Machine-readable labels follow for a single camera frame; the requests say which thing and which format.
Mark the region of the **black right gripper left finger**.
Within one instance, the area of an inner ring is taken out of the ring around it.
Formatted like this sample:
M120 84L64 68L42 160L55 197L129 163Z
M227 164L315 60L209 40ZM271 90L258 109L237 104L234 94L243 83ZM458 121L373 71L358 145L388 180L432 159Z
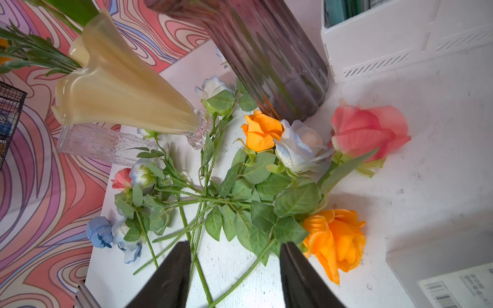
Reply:
M127 308L185 307L189 293L191 249L189 241L175 245Z

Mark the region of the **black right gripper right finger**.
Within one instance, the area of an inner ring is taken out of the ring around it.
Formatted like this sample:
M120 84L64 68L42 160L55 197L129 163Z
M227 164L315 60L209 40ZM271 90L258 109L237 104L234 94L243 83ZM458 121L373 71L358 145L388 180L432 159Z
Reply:
M281 245L280 272L286 307L345 307L294 243Z

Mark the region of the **large pink rose flower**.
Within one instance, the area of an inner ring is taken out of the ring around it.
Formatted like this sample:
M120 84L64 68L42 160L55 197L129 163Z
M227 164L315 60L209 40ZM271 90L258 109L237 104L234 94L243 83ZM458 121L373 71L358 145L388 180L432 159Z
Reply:
M363 109L341 100L331 124L328 146L335 152L329 171L318 181L324 195L352 171L372 178L390 154L412 140L406 118L391 105Z

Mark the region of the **orange marigold flower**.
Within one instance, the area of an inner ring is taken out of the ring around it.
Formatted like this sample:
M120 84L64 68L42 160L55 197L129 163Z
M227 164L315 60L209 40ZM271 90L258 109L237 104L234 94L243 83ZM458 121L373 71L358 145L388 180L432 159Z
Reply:
M22 68L47 69L46 76L70 74L82 66L64 55L50 40L20 31L11 24L1 28L1 74Z

